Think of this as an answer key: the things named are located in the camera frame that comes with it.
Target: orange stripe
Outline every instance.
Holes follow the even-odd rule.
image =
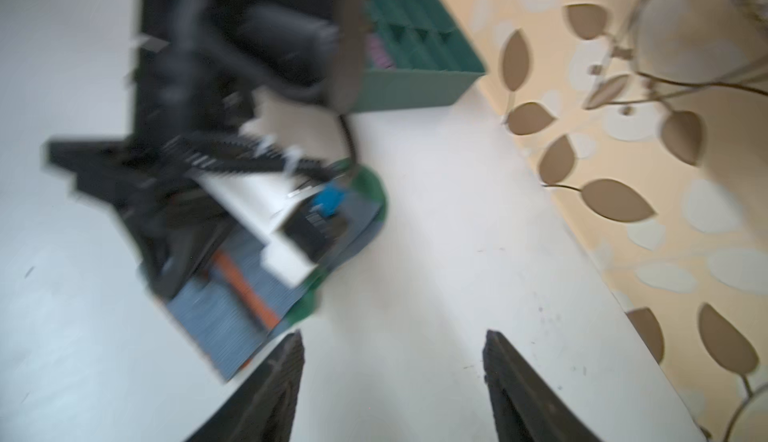
[[[274,329],[274,327],[280,323],[277,314],[272,312],[272,309],[261,300],[261,297],[256,295],[230,256],[224,251],[217,250],[216,253],[214,253],[213,260],[214,264],[216,264],[216,268],[224,274],[226,281],[229,282],[235,292],[237,292],[237,295],[240,296],[240,300],[245,303],[254,315],[264,322],[266,328],[269,330]]]

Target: floral wallpaper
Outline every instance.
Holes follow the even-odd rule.
[[[754,19],[733,0],[443,1],[706,438],[768,440],[768,43]]]

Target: leaf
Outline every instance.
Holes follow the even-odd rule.
[[[693,111],[675,111],[661,126],[664,147],[680,161],[698,165],[704,149],[704,123]]]
[[[575,163],[574,149],[568,136],[563,135],[547,147],[544,157],[538,162],[538,175],[547,185],[558,184],[568,177]]]
[[[582,40],[592,40],[605,31],[608,11],[600,5],[579,3],[565,7],[565,17],[571,30]]]
[[[502,79],[511,91],[517,91],[531,72],[531,53],[522,30],[515,30],[502,53]]]
[[[581,189],[581,199],[598,215],[617,222],[639,222],[656,215],[638,192],[609,178],[586,184]]]
[[[746,376],[757,368],[760,359],[750,341],[708,303],[699,310],[699,335],[706,351],[725,370]]]
[[[660,364],[661,359],[664,358],[664,334],[654,313],[645,307],[627,312],[627,317],[634,325],[634,330],[638,331],[640,338],[645,342],[650,354],[656,359],[656,363]]]
[[[603,105],[614,101],[621,92],[627,88],[627,82],[629,82],[629,75],[622,74],[606,80],[601,83],[597,90],[590,95],[587,103],[584,105],[585,110],[595,110]]]
[[[519,105],[507,115],[507,127],[515,135],[531,135],[546,129],[554,117],[535,101]]]

